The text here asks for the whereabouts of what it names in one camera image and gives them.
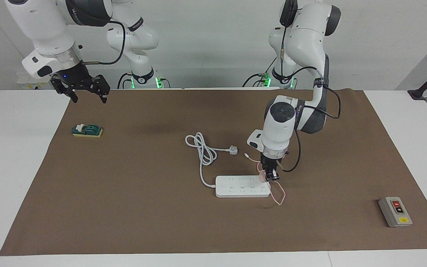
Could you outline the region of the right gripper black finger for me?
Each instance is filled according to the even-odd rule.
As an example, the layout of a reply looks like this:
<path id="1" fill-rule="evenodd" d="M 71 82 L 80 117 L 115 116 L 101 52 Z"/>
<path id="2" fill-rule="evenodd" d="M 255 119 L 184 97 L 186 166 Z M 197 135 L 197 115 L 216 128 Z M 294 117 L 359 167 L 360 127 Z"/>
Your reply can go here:
<path id="1" fill-rule="evenodd" d="M 75 91 L 70 87 L 65 87 L 62 82 L 53 82 L 52 85 L 56 90 L 56 93 L 67 96 L 73 103 L 78 102 L 78 96 L 76 96 Z"/>
<path id="2" fill-rule="evenodd" d="M 103 75 L 97 75 L 91 78 L 91 92 L 99 96 L 102 103 L 107 102 L 107 96 L 110 93 L 110 85 Z"/>

